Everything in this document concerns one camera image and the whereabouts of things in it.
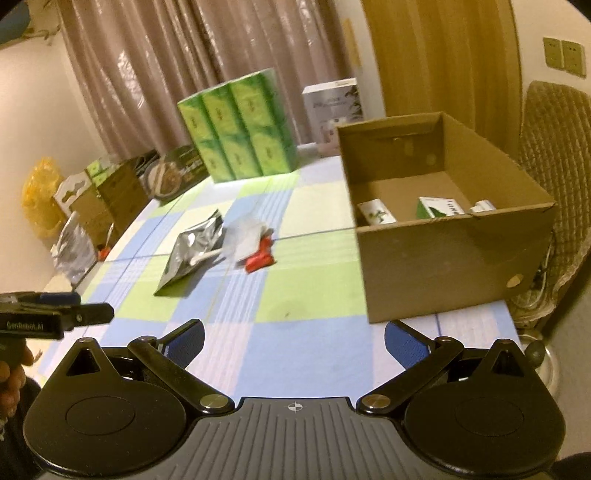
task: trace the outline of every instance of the foil packet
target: foil packet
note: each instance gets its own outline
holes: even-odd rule
[[[213,251],[222,237],[222,225],[222,214],[216,210],[204,222],[193,225],[178,235],[154,294],[194,272],[203,260],[210,258],[207,254]]]
[[[96,263],[92,240],[80,224],[80,215],[73,212],[51,247],[56,270],[63,273],[72,286],[78,285]]]

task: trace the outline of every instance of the plaid tablecloth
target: plaid tablecloth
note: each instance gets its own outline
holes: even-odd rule
[[[43,383],[79,337],[122,346],[141,335],[162,336],[190,318],[203,321],[206,341],[188,370],[235,401],[344,395],[355,402],[399,374],[402,366],[384,346],[385,324],[367,320],[340,157],[316,159],[306,148],[301,156],[295,173],[226,184],[207,179],[167,205],[150,203],[83,292],[86,302],[113,305],[116,318],[52,344],[37,379]],[[266,222],[277,263],[247,275],[213,259],[154,296],[178,233],[215,209],[226,222],[248,213]],[[504,302],[408,322],[470,347],[518,340]]]

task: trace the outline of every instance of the pink curtain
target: pink curtain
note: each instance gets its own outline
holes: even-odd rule
[[[58,0],[66,46],[110,153],[190,143],[179,100],[274,67],[297,139],[310,141],[306,85],[346,77],[326,0]]]

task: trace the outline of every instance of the person's hand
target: person's hand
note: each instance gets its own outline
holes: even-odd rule
[[[27,377],[23,365],[30,367],[34,363],[33,354],[25,347],[22,354],[22,365],[12,371],[6,362],[0,362],[0,419],[14,417],[18,402],[21,399],[21,388],[25,386]]]

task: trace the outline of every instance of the wall socket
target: wall socket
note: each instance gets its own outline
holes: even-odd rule
[[[548,67],[564,70],[564,56],[561,40],[544,37],[544,53],[546,55],[546,65]]]
[[[585,49],[582,45],[563,40],[562,52],[564,57],[564,69],[580,77],[587,76],[587,66],[585,60]]]

